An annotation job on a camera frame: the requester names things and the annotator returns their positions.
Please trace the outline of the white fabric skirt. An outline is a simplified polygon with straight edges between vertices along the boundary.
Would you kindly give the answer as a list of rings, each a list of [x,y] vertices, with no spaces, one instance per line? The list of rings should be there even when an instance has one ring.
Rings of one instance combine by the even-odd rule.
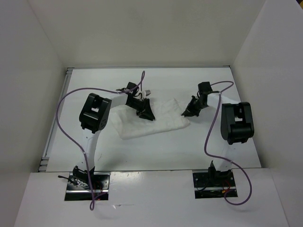
[[[153,121],[140,118],[134,109],[120,105],[111,109],[109,119],[123,140],[180,130],[190,125],[190,121],[181,115],[182,109],[175,98],[151,99],[151,110],[155,116]]]

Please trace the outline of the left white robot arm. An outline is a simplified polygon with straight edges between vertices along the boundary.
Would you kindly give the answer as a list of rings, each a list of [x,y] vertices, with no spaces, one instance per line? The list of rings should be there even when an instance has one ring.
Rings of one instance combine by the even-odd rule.
[[[136,115],[145,120],[154,121],[155,116],[150,106],[150,100],[139,91],[135,83],[129,82],[127,87],[117,90],[110,98],[90,93],[79,116],[83,140],[81,146],[85,152],[83,161],[73,169],[73,177],[83,189],[89,189],[94,184],[95,151],[98,137],[105,128],[110,109],[126,105],[136,111]]]

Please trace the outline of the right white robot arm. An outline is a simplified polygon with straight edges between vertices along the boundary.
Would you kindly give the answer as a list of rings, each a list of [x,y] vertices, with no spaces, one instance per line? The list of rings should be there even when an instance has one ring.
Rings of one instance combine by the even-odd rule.
[[[207,145],[219,111],[221,111],[221,136],[228,145],[232,145],[234,143],[246,143],[249,138],[254,135],[254,123],[250,103],[222,103],[222,92],[227,88],[222,91],[214,91],[210,82],[199,83],[197,95],[192,96],[189,104],[185,108],[185,111],[181,115],[184,117],[198,117],[201,110],[209,106],[207,102],[208,96],[211,94],[218,94],[218,106],[205,139],[204,153],[209,157],[217,158],[225,161],[227,164],[230,163],[233,165],[234,162],[231,159],[207,152]]]

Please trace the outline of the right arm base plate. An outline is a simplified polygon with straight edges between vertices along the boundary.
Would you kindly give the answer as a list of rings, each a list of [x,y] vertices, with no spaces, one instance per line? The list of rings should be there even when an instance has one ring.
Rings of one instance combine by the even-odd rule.
[[[193,172],[193,183],[196,199],[223,198],[228,192],[228,197],[238,197],[236,184],[231,170],[210,179],[206,171]]]

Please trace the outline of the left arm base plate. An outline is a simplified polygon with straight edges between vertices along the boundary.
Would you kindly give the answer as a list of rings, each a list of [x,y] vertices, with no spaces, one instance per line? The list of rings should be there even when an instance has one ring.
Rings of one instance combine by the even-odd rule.
[[[109,194],[110,173],[95,172],[92,182],[94,197],[98,201],[107,201]],[[91,190],[88,184],[75,180],[72,173],[69,173],[69,180],[66,186],[65,201],[90,201],[92,200]]]

